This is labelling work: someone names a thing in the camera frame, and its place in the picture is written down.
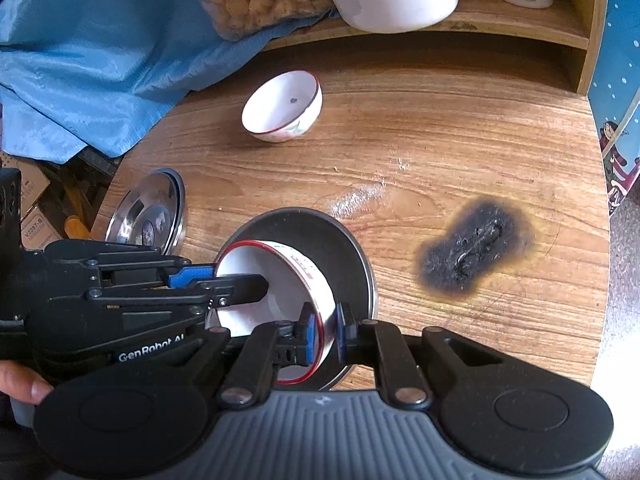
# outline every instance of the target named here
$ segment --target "bowl with red rim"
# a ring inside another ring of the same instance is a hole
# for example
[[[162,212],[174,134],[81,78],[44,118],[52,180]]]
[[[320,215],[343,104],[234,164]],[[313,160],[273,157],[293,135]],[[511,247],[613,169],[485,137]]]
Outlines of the bowl with red rim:
[[[269,79],[249,97],[242,126],[256,139],[284,142],[303,135],[321,108],[318,79],[305,70],[293,70]]]
[[[300,384],[324,362],[335,338],[335,300],[318,267],[296,249],[266,240],[240,240],[226,247],[216,259],[216,276],[260,274],[269,283],[264,298],[217,310],[220,325],[231,337],[249,335],[262,324],[277,320],[297,321],[305,302],[315,311],[314,360],[309,366],[281,368],[278,384]]]

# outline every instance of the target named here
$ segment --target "blue fabric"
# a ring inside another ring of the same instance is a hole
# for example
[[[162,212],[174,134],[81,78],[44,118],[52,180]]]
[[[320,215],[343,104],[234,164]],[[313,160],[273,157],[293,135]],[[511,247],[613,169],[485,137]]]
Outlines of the blue fabric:
[[[198,0],[0,3],[2,149],[66,162],[87,144],[118,156],[189,90],[238,70],[316,18],[222,40]]]

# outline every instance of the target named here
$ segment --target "stainless steel lid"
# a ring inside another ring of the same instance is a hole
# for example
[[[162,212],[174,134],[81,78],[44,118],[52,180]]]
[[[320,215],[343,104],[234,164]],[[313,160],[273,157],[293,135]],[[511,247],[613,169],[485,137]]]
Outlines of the stainless steel lid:
[[[184,183],[170,168],[156,170],[131,189],[116,208],[106,240],[160,247],[175,254],[184,238]]]

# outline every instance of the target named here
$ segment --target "round wooden table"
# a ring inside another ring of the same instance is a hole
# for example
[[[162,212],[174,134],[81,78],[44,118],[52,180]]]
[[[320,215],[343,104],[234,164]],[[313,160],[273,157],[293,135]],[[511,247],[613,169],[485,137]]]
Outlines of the round wooden table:
[[[244,222],[282,206],[337,216],[374,268],[380,319],[436,324],[589,383],[607,302],[609,219],[591,109],[533,41],[420,32],[262,53],[190,94],[124,158],[94,224],[104,236],[126,190],[171,167],[186,185],[182,254],[210,262]],[[286,70],[317,75],[324,105],[301,139],[267,144],[242,106]],[[418,279],[420,247],[478,199],[518,209],[527,256],[466,298]],[[359,369],[346,387],[370,386]]]

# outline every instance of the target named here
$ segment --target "human hand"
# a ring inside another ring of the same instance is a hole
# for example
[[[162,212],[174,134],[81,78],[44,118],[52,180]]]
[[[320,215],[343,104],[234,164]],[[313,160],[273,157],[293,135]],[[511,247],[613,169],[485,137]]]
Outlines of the human hand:
[[[53,386],[36,372],[14,361],[0,361],[0,392],[28,404],[40,404]]]

